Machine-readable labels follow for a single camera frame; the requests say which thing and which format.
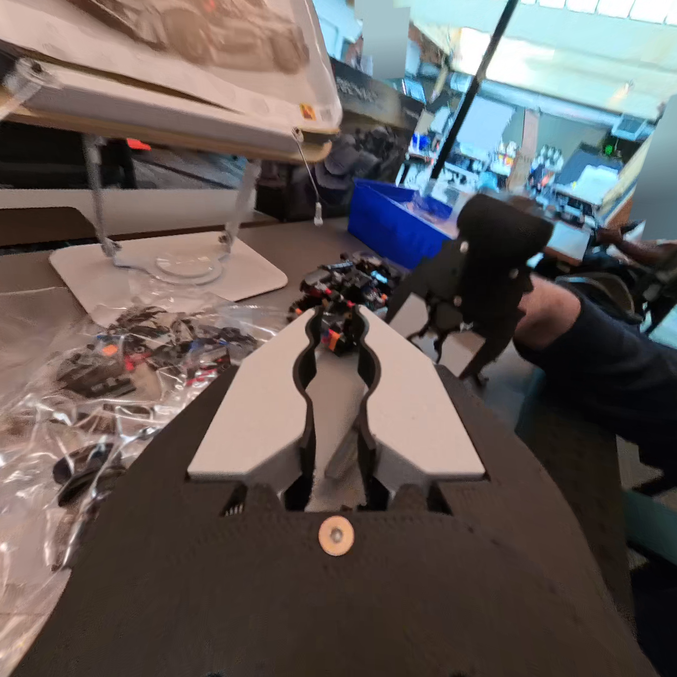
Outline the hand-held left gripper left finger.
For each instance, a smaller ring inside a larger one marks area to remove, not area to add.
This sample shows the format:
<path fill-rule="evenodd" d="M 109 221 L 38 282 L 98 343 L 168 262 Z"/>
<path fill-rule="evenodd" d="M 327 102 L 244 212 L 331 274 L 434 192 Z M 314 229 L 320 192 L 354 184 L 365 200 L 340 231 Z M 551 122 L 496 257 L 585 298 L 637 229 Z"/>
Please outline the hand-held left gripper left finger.
<path fill-rule="evenodd" d="M 311 493 L 316 431 L 307 388 L 321 324 L 321 310 L 309 309 L 244 358 L 188 465 L 191 480 Z"/>

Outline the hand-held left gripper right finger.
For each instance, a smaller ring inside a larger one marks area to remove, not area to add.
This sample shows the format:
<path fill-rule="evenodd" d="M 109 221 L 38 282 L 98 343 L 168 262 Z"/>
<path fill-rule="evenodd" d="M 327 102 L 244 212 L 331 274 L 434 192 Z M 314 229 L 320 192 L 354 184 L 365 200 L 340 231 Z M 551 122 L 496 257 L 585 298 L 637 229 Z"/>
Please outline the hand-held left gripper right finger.
<path fill-rule="evenodd" d="M 361 326 L 358 372 L 367 387 L 358 417 L 367 478 L 386 490 L 484 478 L 433 361 L 366 307 L 355 309 L 354 322 Z"/>

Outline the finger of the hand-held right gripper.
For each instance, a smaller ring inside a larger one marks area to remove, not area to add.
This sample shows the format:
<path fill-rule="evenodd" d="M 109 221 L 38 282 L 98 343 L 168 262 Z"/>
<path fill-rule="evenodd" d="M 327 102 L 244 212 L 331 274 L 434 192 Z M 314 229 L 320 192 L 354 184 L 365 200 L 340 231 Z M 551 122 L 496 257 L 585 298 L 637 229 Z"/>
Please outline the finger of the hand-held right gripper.
<path fill-rule="evenodd" d="M 416 341 L 429 335 L 431 330 L 425 300 L 410 293 L 392 317 L 391 328 L 407 341 Z"/>
<path fill-rule="evenodd" d="M 445 337 L 445 368 L 451 372 L 480 372 L 478 360 L 486 339 L 477 333 L 475 322 L 461 322 Z"/>

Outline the partly built lego car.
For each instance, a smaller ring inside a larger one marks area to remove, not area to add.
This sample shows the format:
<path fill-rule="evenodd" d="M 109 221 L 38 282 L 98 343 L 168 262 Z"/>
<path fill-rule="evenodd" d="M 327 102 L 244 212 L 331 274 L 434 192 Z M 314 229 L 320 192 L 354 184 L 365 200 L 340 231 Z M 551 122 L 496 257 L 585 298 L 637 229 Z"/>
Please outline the partly built lego car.
<path fill-rule="evenodd" d="M 355 351 L 354 309 L 364 306 L 384 316 L 403 270 L 367 252 L 343 253 L 339 261 L 319 266 L 300 282 L 300 297 L 288 308 L 287 322 L 309 309 L 322 310 L 321 343 L 341 357 Z"/>

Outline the dark lego box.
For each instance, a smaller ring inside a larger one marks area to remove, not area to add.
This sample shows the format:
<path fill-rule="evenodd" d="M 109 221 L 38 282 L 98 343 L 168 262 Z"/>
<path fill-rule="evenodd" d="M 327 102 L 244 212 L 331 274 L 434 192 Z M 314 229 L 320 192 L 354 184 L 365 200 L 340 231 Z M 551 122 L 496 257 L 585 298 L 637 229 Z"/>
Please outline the dark lego box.
<path fill-rule="evenodd" d="M 357 179 L 394 182 L 425 106 L 334 58 L 330 64 L 343 118 L 313 176 L 324 207 L 340 215 L 349 209 Z"/>

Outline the person's right hand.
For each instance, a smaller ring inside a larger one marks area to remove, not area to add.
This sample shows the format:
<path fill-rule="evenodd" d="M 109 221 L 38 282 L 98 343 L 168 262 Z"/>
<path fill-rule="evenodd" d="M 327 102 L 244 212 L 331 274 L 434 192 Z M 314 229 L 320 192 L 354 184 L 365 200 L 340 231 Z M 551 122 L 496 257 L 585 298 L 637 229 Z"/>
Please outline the person's right hand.
<path fill-rule="evenodd" d="M 569 289 L 532 274 L 531 290 L 522 295 L 518 309 L 520 320 L 513 342 L 518 347 L 546 349 L 575 324 L 581 302 Z"/>

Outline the blue plastic bin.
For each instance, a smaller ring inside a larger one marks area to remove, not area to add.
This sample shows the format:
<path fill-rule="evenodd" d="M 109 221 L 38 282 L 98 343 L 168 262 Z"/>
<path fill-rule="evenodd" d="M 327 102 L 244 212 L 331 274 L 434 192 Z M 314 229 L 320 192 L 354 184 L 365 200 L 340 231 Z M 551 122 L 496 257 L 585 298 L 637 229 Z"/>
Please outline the blue plastic bin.
<path fill-rule="evenodd" d="M 355 181 L 348 230 L 406 269 L 434 258 L 457 235 L 452 206 L 418 190 L 367 179 Z"/>

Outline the black office chair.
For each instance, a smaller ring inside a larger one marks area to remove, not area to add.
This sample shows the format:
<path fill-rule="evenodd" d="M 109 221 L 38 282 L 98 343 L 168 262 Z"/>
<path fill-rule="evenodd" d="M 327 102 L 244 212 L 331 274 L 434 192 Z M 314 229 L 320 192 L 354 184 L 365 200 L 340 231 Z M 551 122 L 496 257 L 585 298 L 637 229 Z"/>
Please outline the black office chair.
<path fill-rule="evenodd" d="M 604 312 L 628 325 L 639 327 L 643 318 L 625 283 L 607 273 L 569 274 L 555 278 L 555 283 L 587 298 Z"/>

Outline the black pole with round disc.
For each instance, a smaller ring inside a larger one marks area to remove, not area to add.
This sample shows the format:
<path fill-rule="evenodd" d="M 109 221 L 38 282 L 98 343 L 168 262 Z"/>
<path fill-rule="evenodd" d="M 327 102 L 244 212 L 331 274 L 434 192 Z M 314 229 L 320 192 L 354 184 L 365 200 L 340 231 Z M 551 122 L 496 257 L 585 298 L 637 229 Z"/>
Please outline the black pole with round disc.
<path fill-rule="evenodd" d="M 481 61 L 478 65 L 478 69 L 472 76 L 469 88 L 462 98 L 461 104 L 455 113 L 450 131 L 447 134 L 439 151 L 439 155 L 435 161 L 435 165 L 433 166 L 433 170 L 431 171 L 431 176 L 428 181 L 430 185 L 435 184 L 442 170 L 444 169 L 445 163 L 447 162 L 447 159 L 453 150 L 453 146 L 456 143 L 462 126 L 469 114 L 470 107 L 472 106 L 472 103 L 474 102 L 478 91 L 486 78 L 487 69 L 494 58 L 498 45 L 503 38 L 505 31 L 512 20 L 512 16 L 514 15 L 519 4 L 520 1 L 507 1 L 504 5 L 503 11 L 495 26 L 495 30 L 489 39 L 486 50 L 484 51 L 483 57 L 481 58 Z"/>

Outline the white wooden book stand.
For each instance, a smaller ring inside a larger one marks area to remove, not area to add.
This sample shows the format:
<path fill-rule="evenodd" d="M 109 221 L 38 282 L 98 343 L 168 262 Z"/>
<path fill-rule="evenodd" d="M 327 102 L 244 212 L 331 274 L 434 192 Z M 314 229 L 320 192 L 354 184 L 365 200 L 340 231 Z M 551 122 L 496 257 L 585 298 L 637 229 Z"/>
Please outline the white wooden book stand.
<path fill-rule="evenodd" d="M 308 131 L 205 103 L 133 87 L 100 75 L 28 57 L 1 69 L 1 121 L 12 120 L 85 134 L 97 245 L 55 250 L 49 262 L 90 317 L 108 324 L 104 309 L 131 303 L 131 278 L 206 291 L 239 301 L 283 288 L 287 276 L 239 238 L 262 160 L 316 163 L 338 131 Z M 105 191 L 97 167 L 99 138 L 131 136 L 189 150 L 233 153 L 248 160 L 223 230 L 115 242 L 105 221 Z"/>

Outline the clear bag of black parts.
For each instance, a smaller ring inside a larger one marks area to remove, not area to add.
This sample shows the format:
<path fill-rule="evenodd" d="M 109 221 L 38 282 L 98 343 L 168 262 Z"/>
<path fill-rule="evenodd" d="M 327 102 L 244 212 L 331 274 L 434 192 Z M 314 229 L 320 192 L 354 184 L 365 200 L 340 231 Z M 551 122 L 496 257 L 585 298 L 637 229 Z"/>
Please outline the clear bag of black parts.
<path fill-rule="evenodd" d="M 272 307 L 137 305 L 81 320 L 18 360 L 1 394 L 1 585 L 74 564 L 100 506 L 146 446 L 228 367 L 278 334 Z"/>

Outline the white flat panel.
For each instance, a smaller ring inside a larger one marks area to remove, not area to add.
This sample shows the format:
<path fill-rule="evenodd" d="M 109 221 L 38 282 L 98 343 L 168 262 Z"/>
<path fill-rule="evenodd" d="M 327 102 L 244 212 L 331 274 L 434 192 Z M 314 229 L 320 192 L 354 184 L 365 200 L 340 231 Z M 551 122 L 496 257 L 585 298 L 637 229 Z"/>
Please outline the white flat panel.
<path fill-rule="evenodd" d="M 214 230 L 230 220 L 238 195 L 238 189 L 105 189 L 104 224 L 114 239 Z M 2 188 L 1 246 L 95 238 L 94 216 L 89 190 Z"/>

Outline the white instruction booklet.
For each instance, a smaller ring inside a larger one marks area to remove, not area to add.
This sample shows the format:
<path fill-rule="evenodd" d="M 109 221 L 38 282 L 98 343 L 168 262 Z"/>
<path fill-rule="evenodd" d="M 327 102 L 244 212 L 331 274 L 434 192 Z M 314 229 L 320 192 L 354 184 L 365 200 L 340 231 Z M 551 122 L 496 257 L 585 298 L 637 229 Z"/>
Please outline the white instruction booklet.
<path fill-rule="evenodd" d="M 343 118 L 312 1 L 2 1 L 1 45 L 283 130 Z"/>

